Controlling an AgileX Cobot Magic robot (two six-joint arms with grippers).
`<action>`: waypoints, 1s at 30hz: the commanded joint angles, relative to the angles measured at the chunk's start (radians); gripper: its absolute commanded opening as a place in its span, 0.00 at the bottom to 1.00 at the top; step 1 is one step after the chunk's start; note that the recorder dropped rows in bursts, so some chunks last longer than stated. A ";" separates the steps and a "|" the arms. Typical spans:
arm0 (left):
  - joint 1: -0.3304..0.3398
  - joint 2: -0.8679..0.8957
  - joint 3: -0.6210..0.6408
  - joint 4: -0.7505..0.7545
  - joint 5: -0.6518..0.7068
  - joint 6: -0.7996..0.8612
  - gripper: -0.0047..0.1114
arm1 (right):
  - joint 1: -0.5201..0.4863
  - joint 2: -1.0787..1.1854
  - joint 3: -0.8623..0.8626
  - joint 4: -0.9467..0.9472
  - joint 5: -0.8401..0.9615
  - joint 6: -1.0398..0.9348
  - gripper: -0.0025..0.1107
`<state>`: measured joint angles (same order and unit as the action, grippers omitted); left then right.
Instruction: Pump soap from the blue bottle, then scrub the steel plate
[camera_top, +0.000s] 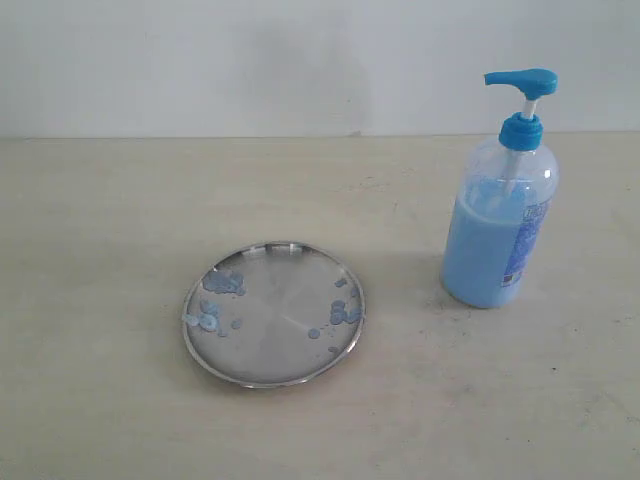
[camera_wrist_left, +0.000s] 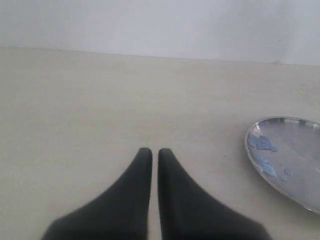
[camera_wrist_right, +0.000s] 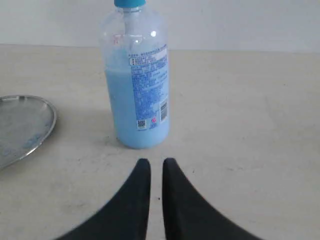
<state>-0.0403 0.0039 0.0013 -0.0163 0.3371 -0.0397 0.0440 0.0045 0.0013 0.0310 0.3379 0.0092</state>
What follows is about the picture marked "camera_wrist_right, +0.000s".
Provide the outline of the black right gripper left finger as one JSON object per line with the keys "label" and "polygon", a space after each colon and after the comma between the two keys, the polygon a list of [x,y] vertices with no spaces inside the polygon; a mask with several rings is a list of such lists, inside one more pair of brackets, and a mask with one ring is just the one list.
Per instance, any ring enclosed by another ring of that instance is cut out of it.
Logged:
{"label": "black right gripper left finger", "polygon": [[136,162],[118,192],[88,220],[60,240],[145,240],[151,195],[151,165]]}

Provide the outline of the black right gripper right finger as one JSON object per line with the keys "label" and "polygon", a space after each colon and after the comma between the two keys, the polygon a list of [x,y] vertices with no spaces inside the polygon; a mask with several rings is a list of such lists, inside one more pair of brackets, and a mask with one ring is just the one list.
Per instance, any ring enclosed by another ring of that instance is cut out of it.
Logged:
{"label": "black right gripper right finger", "polygon": [[259,239],[212,207],[174,158],[162,166],[162,211],[167,240]]}

